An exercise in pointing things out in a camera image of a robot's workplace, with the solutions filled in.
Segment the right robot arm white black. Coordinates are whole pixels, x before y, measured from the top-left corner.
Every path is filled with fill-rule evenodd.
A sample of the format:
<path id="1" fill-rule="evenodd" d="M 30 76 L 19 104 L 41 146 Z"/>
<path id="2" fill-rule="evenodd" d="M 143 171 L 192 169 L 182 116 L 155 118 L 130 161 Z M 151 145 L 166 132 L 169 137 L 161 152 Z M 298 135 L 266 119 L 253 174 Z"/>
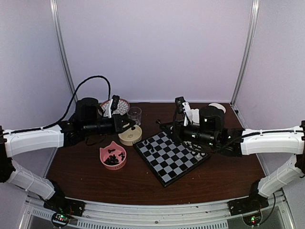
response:
<path id="1" fill-rule="evenodd" d="M 229 104 L 222 104 L 226 108 L 225 127 L 239 128 L 242 126 L 235 111 Z M 174 104 L 161 103 L 161 111 L 156 114 L 156 119 L 170 122 L 173 118 Z M 287 128 L 300 125 L 305 119 L 304 109 L 288 111 L 267 110 L 261 123 L 253 125 L 254 128 Z M 265 153 L 244 157 L 226 157 L 219 154 L 203 162 L 189 174 L 182 177 L 173 185 L 164 189 L 161 198 L 172 195 L 172 199 L 165 200 L 164 204 L 191 204 L 205 203 L 231 198 L 247 196 L 251 182 L 263 177 L 264 173 L 274 172 L 279 166 L 289 159 L 290 154 Z"/>

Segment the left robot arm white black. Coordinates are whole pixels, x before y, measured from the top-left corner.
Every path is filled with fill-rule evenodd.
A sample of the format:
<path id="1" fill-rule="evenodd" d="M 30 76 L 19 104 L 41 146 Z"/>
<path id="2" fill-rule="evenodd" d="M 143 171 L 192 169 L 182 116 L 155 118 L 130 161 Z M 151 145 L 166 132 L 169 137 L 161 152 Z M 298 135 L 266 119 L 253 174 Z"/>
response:
<path id="1" fill-rule="evenodd" d="M 59 185 L 32 173 L 13 158 L 28 152 L 74 146 L 91 135 L 120 134 L 132 128 L 135 121 L 126 115 L 114 114 L 118 102 L 119 97 L 114 96 L 110 100 L 108 116 L 103 116 L 97 99 L 83 98 L 76 102 L 75 111 L 68 120 L 33 129 L 1 129 L 0 181 L 32 192 L 58 212 L 64 212 L 69 204 Z"/>

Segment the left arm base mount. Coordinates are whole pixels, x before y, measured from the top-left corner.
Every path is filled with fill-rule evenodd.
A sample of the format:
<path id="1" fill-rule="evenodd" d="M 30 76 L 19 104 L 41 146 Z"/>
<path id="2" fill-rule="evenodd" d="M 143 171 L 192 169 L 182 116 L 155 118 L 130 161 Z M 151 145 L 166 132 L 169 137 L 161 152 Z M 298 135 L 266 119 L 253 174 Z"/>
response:
<path id="1" fill-rule="evenodd" d="M 58 195 L 54 195 L 50 199 L 42 198 L 42 200 L 44 202 L 43 206 L 45 208 L 53 210 L 65 216 L 81 217 L 85 209 L 85 202 L 61 197 Z"/>

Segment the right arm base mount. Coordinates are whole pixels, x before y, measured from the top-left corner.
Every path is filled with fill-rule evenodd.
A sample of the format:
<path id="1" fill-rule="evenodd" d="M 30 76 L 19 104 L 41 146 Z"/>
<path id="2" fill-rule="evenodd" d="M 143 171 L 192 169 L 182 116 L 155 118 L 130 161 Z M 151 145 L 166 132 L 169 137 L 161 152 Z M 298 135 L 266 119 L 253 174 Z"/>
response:
<path id="1" fill-rule="evenodd" d="M 231 216 L 258 211 L 269 206 L 268 198 L 261 196 L 245 197 L 228 201 Z"/>

